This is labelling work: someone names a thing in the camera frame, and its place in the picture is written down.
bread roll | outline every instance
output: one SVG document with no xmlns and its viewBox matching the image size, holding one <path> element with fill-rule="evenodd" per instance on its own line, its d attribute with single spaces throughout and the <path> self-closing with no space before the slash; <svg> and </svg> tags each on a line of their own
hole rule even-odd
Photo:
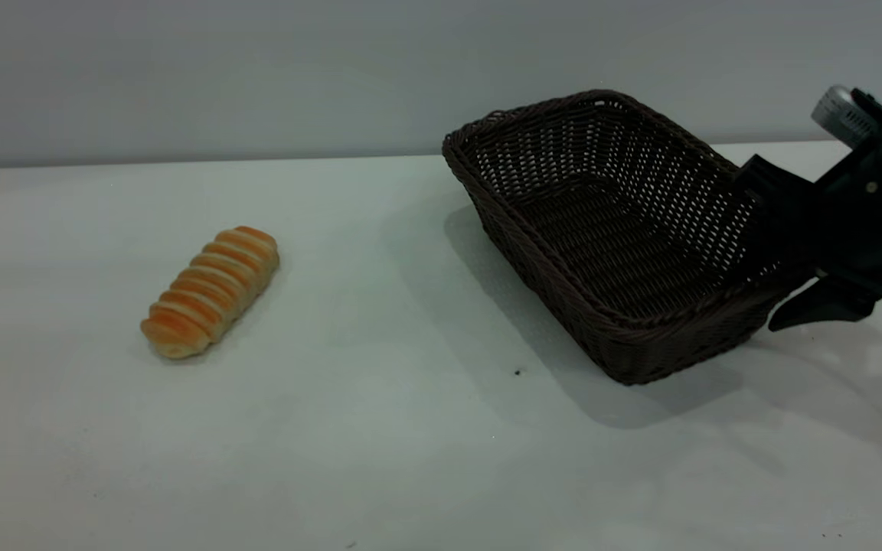
<svg viewBox="0 0 882 551">
<path fill-rule="evenodd" d="M 203 352 L 267 287 L 279 262 L 269 234 L 245 226 L 221 231 L 149 307 L 141 332 L 165 358 Z"/>
</svg>

robotic arm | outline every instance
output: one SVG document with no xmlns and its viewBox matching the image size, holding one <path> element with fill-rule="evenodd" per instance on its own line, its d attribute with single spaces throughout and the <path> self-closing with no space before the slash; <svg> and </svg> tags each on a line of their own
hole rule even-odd
<svg viewBox="0 0 882 551">
<path fill-rule="evenodd" d="M 771 331 L 813 321 L 860 321 L 882 298 L 882 105 L 860 90 L 833 86 L 812 118 L 853 148 L 816 182 L 755 156 L 735 186 L 766 209 L 770 238 L 756 254 L 797 249 L 819 280 L 771 318 Z"/>
</svg>

brown wicker basket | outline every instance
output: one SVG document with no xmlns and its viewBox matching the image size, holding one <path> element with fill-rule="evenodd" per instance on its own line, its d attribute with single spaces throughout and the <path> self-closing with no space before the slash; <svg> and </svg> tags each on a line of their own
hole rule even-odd
<svg viewBox="0 0 882 551">
<path fill-rule="evenodd" d="M 624 94 L 493 112 L 444 156 L 515 271 L 620 383 L 737 346 L 809 278 L 746 254 L 764 235 L 736 166 Z"/>
</svg>

bread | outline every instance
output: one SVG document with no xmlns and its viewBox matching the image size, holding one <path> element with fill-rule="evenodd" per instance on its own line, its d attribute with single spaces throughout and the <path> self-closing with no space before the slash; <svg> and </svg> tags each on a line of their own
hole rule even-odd
<svg viewBox="0 0 882 551">
<path fill-rule="evenodd" d="M 165 358 L 203 352 L 267 287 L 279 262 L 269 234 L 245 226 L 221 231 L 149 307 L 141 332 Z"/>
</svg>

pastry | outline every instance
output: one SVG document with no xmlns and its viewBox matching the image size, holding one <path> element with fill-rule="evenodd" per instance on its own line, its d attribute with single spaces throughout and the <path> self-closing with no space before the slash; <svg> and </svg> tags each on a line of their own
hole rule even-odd
<svg viewBox="0 0 882 551">
<path fill-rule="evenodd" d="M 221 231 L 149 307 L 141 332 L 167 358 L 203 352 L 267 287 L 279 262 L 269 234 L 245 226 Z"/>
</svg>

